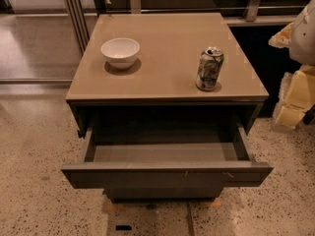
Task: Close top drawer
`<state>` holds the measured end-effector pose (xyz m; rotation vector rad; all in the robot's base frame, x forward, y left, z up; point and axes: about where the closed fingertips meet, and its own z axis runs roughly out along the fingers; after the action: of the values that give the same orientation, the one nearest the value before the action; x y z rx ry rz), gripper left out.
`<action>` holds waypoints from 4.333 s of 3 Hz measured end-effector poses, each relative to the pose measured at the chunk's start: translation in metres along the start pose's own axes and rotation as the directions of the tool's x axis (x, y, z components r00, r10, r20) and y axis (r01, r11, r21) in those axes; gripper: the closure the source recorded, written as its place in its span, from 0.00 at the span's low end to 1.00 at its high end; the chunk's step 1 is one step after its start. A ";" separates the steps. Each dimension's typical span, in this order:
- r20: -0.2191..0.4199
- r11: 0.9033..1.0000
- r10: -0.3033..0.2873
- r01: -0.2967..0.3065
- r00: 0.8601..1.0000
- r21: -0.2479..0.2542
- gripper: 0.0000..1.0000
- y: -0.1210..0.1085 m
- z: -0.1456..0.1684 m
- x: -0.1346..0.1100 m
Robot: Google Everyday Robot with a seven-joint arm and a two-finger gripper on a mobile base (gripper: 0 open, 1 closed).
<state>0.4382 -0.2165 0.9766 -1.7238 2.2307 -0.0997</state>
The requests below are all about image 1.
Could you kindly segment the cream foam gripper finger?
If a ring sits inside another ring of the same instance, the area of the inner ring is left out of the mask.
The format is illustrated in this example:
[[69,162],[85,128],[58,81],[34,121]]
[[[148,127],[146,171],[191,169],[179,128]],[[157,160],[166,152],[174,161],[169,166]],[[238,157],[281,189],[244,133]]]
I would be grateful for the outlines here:
[[289,48],[290,33],[293,23],[286,25],[283,29],[273,35],[268,44],[275,48]]

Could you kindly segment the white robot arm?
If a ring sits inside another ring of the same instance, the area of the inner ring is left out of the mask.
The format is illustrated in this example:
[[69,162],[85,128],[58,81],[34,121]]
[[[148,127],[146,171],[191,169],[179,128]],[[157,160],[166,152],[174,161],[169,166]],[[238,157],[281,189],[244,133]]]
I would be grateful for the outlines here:
[[291,60],[301,64],[281,81],[279,102],[273,112],[278,129],[293,130],[298,124],[315,122],[315,0],[296,19],[272,36],[269,44],[287,48]]

